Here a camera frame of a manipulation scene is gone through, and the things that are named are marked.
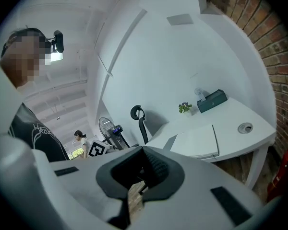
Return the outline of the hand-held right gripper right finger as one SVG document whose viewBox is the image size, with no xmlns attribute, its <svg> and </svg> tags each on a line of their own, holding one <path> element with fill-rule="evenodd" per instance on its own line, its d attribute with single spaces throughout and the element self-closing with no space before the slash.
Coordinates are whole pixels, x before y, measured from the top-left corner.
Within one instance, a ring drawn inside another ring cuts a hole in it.
<svg viewBox="0 0 288 230">
<path fill-rule="evenodd" d="M 151 147 L 143 147 L 145 160 L 143 169 L 148 190 L 143 201 L 167 200 L 173 196 L 184 182 L 184 170 L 176 161 L 156 152 Z"/>
</svg>

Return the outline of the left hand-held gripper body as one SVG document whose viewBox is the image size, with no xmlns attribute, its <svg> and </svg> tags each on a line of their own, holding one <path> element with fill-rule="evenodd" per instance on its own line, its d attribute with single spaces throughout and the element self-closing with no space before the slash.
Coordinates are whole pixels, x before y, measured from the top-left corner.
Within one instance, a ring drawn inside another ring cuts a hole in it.
<svg viewBox="0 0 288 230">
<path fill-rule="evenodd" d="M 109 144 L 105 142 L 101 142 L 99 140 L 94 140 L 91 148 L 88 150 L 87 156 L 90 158 L 90 157 L 104 155 L 107 153 L 109 149 L 110 149 Z"/>
</svg>

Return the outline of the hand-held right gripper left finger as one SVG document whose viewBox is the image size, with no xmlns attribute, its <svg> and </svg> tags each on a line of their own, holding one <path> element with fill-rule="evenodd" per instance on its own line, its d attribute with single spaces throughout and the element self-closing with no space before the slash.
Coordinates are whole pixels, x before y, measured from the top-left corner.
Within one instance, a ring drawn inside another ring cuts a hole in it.
<svg viewBox="0 0 288 230">
<path fill-rule="evenodd" d="M 132 185 L 144 180 L 142 155 L 142 147 L 136 147 L 97 170 L 96 182 L 107 197 L 127 199 Z"/>
</svg>

